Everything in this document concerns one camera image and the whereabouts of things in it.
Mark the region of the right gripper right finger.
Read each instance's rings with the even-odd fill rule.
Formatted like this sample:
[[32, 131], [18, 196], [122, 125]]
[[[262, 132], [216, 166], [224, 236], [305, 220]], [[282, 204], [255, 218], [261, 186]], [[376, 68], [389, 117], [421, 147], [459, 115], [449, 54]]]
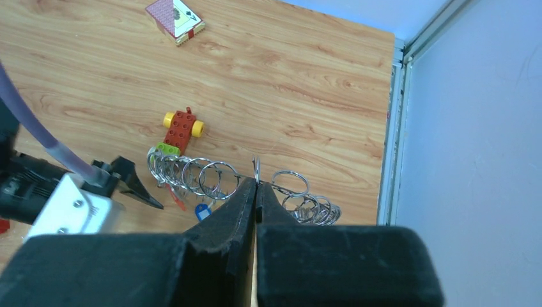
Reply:
[[260, 306], [443, 306], [428, 249], [402, 226], [298, 223], [270, 184], [256, 190]]

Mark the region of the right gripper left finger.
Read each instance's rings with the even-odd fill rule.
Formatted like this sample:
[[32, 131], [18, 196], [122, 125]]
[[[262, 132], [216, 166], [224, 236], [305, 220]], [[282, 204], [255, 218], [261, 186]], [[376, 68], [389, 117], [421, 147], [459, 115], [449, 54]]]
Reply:
[[183, 233], [43, 235], [1, 275], [2, 306], [249, 306], [256, 181]]

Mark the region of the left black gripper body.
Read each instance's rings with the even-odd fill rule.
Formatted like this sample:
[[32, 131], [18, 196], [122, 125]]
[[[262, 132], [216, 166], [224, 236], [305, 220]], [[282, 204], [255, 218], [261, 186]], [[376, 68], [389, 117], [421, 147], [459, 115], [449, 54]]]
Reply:
[[[2, 103], [1, 219], [32, 225], [62, 176], [72, 172], [44, 159], [16, 151], [15, 140], [19, 128], [19, 121]], [[112, 196], [112, 189], [108, 187], [96, 187], [84, 181], [82, 188], [99, 196]]]

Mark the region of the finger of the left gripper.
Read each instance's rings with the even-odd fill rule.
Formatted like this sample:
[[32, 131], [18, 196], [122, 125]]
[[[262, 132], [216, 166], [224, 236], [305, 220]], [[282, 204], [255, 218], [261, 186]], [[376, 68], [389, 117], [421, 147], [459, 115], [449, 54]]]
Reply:
[[155, 209], [164, 209], [164, 206], [147, 191], [140, 181], [135, 163], [131, 160], [122, 156], [117, 157], [111, 163], [111, 175], [119, 180], [116, 188], [121, 194]]

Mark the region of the key with blue tag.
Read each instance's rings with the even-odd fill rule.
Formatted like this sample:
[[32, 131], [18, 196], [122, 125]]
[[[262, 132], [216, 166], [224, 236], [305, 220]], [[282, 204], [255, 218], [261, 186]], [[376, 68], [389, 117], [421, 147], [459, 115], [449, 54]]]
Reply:
[[207, 203], [200, 203], [196, 205], [194, 209], [194, 213], [197, 217], [197, 220], [199, 222], [203, 221], [207, 217], [211, 216], [213, 209], [213, 203], [207, 204]]

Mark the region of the large metal keyring with rings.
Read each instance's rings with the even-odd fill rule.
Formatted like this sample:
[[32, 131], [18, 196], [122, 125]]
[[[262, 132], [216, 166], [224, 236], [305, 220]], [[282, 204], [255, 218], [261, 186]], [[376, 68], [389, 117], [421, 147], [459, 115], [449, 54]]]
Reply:
[[[213, 212], [232, 198], [247, 178], [224, 161], [164, 154], [157, 146], [149, 149], [146, 160], [157, 185], [165, 187], [182, 210], [188, 205], [195, 208], [200, 203], [213, 203]], [[327, 197], [311, 193], [308, 179], [296, 171], [276, 171], [269, 183], [279, 206], [300, 224], [332, 225], [342, 215], [340, 207]]]

